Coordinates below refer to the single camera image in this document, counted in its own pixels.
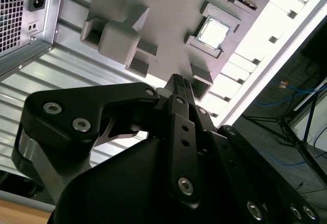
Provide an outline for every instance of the metal perforated panel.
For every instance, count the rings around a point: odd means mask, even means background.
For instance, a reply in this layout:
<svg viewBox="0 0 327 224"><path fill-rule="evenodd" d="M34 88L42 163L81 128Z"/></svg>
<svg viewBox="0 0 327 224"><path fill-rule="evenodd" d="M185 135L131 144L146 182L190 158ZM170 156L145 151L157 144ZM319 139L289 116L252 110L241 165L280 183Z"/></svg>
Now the metal perforated panel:
<svg viewBox="0 0 327 224"><path fill-rule="evenodd" d="M0 53L20 45L24 0L1 0Z"/></svg>

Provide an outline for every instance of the silver metal panel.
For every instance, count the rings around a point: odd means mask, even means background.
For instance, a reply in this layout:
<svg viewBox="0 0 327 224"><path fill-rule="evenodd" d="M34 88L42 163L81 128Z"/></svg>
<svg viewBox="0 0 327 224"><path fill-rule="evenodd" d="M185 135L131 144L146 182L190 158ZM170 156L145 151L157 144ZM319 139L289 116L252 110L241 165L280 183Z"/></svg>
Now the silver metal panel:
<svg viewBox="0 0 327 224"><path fill-rule="evenodd" d="M110 85L134 82L127 76L103 68L96 62L81 59L58 47L35 58L0 83L0 170L21 175L11 161L11 153L26 97L34 92L60 88ZM90 163L95 166L146 138L140 132L130 139L115 140L95 147Z"/></svg>

